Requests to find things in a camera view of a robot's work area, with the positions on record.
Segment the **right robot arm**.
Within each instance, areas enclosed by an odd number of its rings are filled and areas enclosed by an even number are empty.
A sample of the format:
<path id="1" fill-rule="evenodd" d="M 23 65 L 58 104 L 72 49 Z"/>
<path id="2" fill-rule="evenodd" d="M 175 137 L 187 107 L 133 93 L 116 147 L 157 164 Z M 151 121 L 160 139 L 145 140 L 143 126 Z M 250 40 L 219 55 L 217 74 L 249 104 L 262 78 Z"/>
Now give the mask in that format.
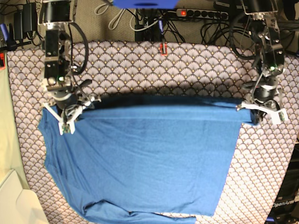
<path id="1" fill-rule="evenodd" d="M 58 117 L 62 119 L 77 118 L 84 109 L 93 105 L 93 99 L 83 91 L 92 81 L 88 79 L 78 84 L 75 79 L 85 71 L 89 56 L 88 40 L 75 22 L 77 5 L 76 0 L 43 0 L 38 17 L 38 25 L 45 27 L 41 86 L 55 101 Z M 82 65 L 76 65 L 73 60 L 71 28 L 75 28 L 83 40 Z"/>

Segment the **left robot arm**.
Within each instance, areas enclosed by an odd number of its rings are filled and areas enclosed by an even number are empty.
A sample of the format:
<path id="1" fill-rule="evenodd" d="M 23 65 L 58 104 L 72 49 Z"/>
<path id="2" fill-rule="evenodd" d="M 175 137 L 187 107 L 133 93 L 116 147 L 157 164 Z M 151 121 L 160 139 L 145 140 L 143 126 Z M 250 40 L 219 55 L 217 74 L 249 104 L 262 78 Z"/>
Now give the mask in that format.
<path id="1" fill-rule="evenodd" d="M 251 93 L 237 106 L 237 109 L 249 109 L 253 112 L 253 123 L 261 122 L 266 114 L 272 123 L 279 125 L 288 120 L 286 109 L 277 102 L 275 95 L 282 95 L 278 88 L 278 76 L 284 72 L 284 49 L 280 40 L 276 13 L 277 3 L 274 0 L 242 0 L 243 11 L 229 25 L 229 43 L 233 52 L 242 60 L 252 60 L 253 67 L 259 70 L 255 81 L 244 83 L 242 88 Z M 234 44 L 234 27 L 247 16 L 252 24 L 249 36 L 255 45 L 255 54 L 245 56 L 238 52 Z"/>

